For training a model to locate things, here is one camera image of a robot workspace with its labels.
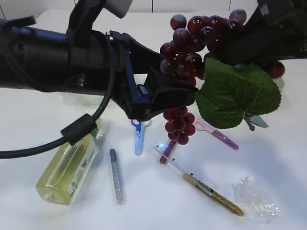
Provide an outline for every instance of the glitter pen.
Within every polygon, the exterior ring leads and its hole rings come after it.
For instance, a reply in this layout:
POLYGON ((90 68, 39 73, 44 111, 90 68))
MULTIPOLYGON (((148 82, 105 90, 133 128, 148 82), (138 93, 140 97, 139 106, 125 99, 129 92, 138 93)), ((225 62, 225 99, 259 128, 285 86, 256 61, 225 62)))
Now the glitter pen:
POLYGON ((125 204, 125 197, 122 186, 122 178, 119 170, 118 159, 114 149, 110 150, 112 174, 115 188, 116 202, 118 205, 125 204))
POLYGON ((189 174, 184 174, 183 179, 196 187, 198 190, 200 190, 202 193, 208 195, 212 200, 219 203, 220 205, 224 206, 226 209, 231 211, 232 213, 238 215, 238 216, 244 216, 244 211, 242 211, 237 205, 232 203, 231 201, 227 200, 225 197, 218 194, 216 191, 211 189, 209 186, 204 184, 201 181, 198 181, 197 179, 193 178, 189 174))

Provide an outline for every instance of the artificial grape cluster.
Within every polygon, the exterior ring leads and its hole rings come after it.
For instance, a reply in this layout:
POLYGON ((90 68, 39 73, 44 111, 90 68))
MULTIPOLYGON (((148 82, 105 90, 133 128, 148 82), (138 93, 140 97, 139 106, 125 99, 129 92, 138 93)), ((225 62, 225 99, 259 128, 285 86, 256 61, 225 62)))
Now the artificial grape cluster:
MULTIPOLYGON (((243 28, 246 19, 246 12, 240 9, 232 11, 228 19, 216 15, 194 16, 187 22, 181 14, 173 16, 173 40, 160 48, 163 59, 161 72, 174 80, 196 86, 195 78, 205 80, 206 58, 217 58, 219 50, 243 28), (209 53, 202 58, 197 52, 205 47, 209 53)), ((237 64, 235 67, 241 68, 243 65, 237 64)), ((266 63, 260 67, 273 79, 284 75, 281 62, 266 63)), ((194 115, 188 113, 186 107, 181 107, 165 112, 164 118, 168 120, 165 125, 168 137, 178 144, 187 144, 189 136, 195 133, 194 115)))
POLYGON ((195 117, 188 113, 188 108, 183 106, 177 109, 171 109, 163 114, 168 120, 165 129, 171 141, 177 141, 180 145, 186 145, 189 136, 194 135, 195 126, 193 125, 195 117))

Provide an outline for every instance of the white wall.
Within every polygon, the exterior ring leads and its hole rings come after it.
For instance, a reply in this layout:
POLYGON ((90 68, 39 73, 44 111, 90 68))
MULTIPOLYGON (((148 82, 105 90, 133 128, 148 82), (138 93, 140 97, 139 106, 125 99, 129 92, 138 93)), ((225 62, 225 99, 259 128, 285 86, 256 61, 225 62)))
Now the white wall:
MULTIPOLYGON (((7 18, 39 16, 46 10, 72 10, 73 0, 0 0, 7 18)), ((133 0, 131 12, 227 11, 253 10, 257 0, 133 0)))
POLYGON ((227 11, 230 0, 154 0, 154 12, 227 11))
MULTIPOLYGON (((7 18, 39 16, 46 10, 72 10, 73 0, 0 0, 7 18)), ((152 12, 152 0, 133 0, 130 11, 152 12)))

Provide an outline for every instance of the plastic bag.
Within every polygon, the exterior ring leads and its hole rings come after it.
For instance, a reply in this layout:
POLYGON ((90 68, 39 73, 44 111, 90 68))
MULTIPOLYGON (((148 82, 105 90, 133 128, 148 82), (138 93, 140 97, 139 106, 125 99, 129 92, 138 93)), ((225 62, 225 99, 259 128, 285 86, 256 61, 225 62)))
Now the plastic bag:
POLYGON ((253 176, 242 179, 234 189, 235 201, 248 207, 256 221, 268 224, 280 216, 279 208, 253 176))

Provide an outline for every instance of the ruler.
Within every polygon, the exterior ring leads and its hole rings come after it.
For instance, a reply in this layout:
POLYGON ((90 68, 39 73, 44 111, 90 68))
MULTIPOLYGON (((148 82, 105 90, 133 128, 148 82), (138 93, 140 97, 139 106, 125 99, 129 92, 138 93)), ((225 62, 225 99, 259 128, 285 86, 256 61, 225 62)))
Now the ruler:
MULTIPOLYGON (((160 153, 160 156, 164 156, 163 153, 166 150, 168 143, 159 142, 154 148, 160 153)), ((201 171, 191 164, 186 163, 186 160, 182 154, 173 151, 169 157, 164 156, 168 160, 168 164, 171 163, 174 167, 180 170, 182 173, 186 173, 198 181, 203 182, 206 186, 210 187, 214 191, 218 189, 218 186, 211 182, 211 180, 201 171)))

